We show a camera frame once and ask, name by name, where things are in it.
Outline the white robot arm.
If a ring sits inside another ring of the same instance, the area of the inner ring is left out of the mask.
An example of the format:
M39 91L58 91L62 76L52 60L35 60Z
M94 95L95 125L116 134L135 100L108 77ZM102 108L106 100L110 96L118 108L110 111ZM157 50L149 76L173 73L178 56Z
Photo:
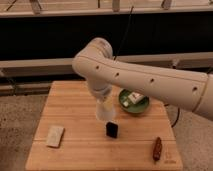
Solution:
M213 121L213 74L120 62L103 38L92 39L73 58L72 68L98 101L105 101L116 85Z

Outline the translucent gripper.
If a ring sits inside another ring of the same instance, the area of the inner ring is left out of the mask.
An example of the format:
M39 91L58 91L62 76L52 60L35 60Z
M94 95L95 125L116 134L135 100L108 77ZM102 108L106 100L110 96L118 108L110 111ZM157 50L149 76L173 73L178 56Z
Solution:
M94 97L97 101L104 103L110 96L111 90L110 89L104 89L101 91L95 91Z

